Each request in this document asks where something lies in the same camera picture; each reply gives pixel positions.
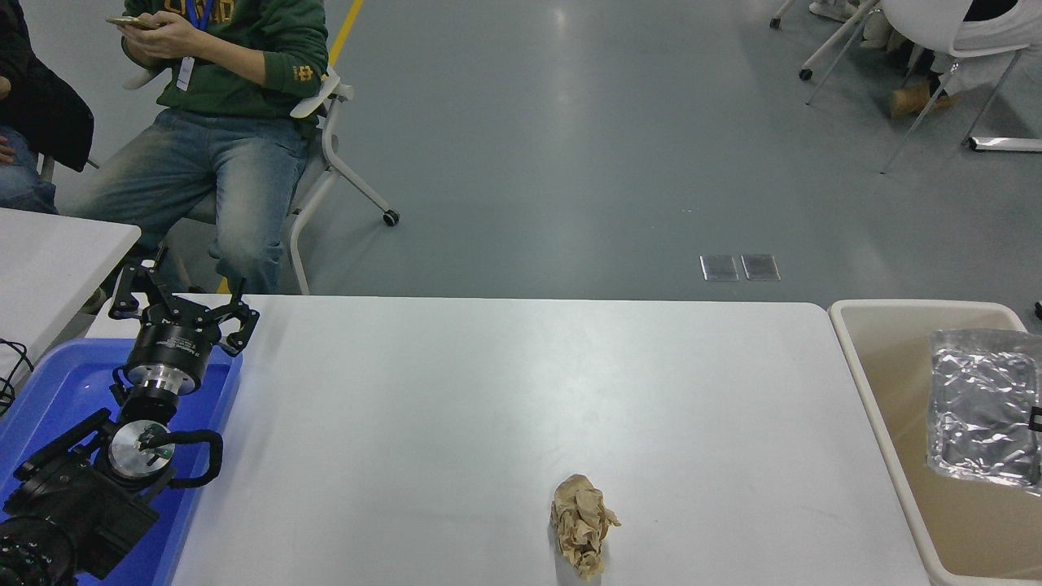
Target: yellow floor line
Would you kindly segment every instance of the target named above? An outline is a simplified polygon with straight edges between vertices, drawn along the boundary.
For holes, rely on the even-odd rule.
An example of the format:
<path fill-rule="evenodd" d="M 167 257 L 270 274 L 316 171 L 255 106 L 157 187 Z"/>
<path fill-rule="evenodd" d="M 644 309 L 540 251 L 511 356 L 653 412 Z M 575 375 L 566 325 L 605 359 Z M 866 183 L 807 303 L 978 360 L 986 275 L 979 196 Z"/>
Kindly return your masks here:
<path fill-rule="evenodd" d="M 354 3 L 351 4 L 351 9 L 347 11 L 347 18 L 344 19 L 344 24 L 340 25 L 340 32 L 337 33 L 337 40 L 332 42 L 332 48 L 329 49 L 329 67 L 337 65 L 337 59 L 340 58 L 340 51 L 344 48 L 347 35 L 351 33 L 351 27 L 354 26 L 354 19 L 358 18 L 358 10 L 362 9 L 362 4 L 365 1 L 354 0 Z"/>

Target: smartphone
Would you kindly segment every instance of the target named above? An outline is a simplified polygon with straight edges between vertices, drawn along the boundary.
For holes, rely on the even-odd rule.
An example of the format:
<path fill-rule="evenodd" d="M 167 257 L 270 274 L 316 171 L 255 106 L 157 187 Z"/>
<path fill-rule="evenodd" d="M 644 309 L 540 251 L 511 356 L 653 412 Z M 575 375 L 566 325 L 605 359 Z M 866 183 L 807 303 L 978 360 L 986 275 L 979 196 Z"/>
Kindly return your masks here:
<path fill-rule="evenodd" d="M 143 21 L 138 17 L 108 17 L 105 22 L 110 22 L 117 26 L 132 26 L 143 30 L 155 30 L 159 25 Z"/>

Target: gray floor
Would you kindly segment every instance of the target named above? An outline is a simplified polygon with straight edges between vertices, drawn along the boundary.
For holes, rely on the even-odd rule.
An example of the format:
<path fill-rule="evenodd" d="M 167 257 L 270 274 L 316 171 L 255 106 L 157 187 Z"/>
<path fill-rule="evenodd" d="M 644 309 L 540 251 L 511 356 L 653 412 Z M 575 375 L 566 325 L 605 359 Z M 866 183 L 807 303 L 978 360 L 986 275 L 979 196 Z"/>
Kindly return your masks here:
<path fill-rule="evenodd" d="M 133 68 L 100 2 L 49 4 L 25 6 L 38 52 L 95 108 L 103 160 L 149 122 L 157 87 L 119 89 Z M 333 32 L 349 4 L 327 2 Z M 341 184 L 304 238 L 314 291 L 970 299 L 1040 329 L 1040 155 L 960 147 L 974 92 L 880 175 L 912 122 L 884 113 L 899 74 L 854 50 L 803 105 L 825 66 L 796 72 L 838 24 L 797 3 L 772 30 L 777 4 L 367 2 L 338 66 L 357 91 L 342 152 L 402 221 Z M 1042 137 L 1037 71 L 1015 73 L 982 133 Z M 59 174 L 60 197 L 86 175 Z M 200 228 L 177 229 L 205 267 Z M 782 280 L 702 278 L 700 254 L 743 253 L 774 254 Z"/>

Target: crumpled paper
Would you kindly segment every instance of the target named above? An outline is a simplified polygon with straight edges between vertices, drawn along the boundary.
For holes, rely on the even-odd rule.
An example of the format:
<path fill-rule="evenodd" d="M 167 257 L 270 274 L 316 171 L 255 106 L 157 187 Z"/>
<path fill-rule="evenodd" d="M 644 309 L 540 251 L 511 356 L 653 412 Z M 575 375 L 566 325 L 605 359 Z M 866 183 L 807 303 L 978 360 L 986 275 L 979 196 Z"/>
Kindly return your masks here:
<path fill-rule="evenodd" d="M 622 526 L 615 513 L 604 507 L 604 493 L 582 474 L 572 474 L 553 492 L 550 524 L 557 533 L 561 554 L 584 580 L 604 571 L 601 544 L 611 526 Z"/>

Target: jeans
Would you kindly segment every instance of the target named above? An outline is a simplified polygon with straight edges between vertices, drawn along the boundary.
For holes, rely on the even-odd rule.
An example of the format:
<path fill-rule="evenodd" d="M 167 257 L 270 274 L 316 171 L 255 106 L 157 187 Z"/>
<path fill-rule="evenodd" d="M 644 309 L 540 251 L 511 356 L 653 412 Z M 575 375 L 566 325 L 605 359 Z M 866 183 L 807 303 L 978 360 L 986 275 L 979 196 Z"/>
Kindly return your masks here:
<path fill-rule="evenodd" d="M 290 119 L 201 116 L 166 109 L 105 163 L 72 216 L 134 224 L 140 249 L 217 195 L 217 270 L 234 289 L 278 293 L 282 220 L 307 163 L 307 141 Z"/>
<path fill-rule="evenodd" d="M 29 150 L 25 137 L 10 126 L 0 124 L 0 136 L 15 149 L 15 163 L 0 163 L 0 207 L 57 214 L 54 209 L 54 184 L 36 173 L 36 153 Z"/>

